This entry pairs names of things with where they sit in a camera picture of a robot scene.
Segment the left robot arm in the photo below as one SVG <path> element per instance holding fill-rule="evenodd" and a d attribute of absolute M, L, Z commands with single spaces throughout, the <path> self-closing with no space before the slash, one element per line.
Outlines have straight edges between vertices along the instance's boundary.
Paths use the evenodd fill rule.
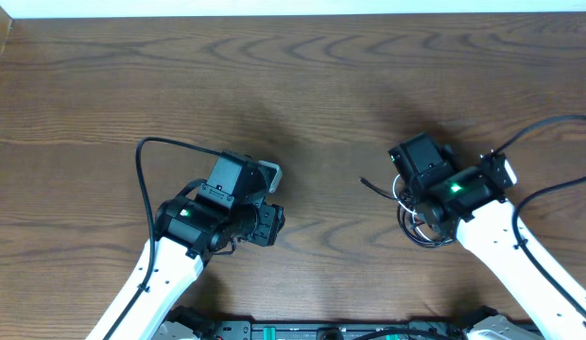
<path fill-rule="evenodd" d="M 271 247 L 284 209 L 269 205 L 283 172 L 273 162 L 222 152 L 207 179 L 195 179 L 159 208 L 155 230 L 92 339 L 149 339 L 214 256 L 240 241 Z"/>

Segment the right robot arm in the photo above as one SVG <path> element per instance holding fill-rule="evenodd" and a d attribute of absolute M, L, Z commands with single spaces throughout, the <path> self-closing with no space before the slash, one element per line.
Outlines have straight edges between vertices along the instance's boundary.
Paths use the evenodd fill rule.
<path fill-rule="evenodd" d="M 412 212 L 442 241 L 457 240 L 502 282 L 545 339 L 586 339 L 586 290 L 554 259 L 506 196 L 517 177 L 501 150 L 463 168 L 419 134 L 388 152 Z"/>

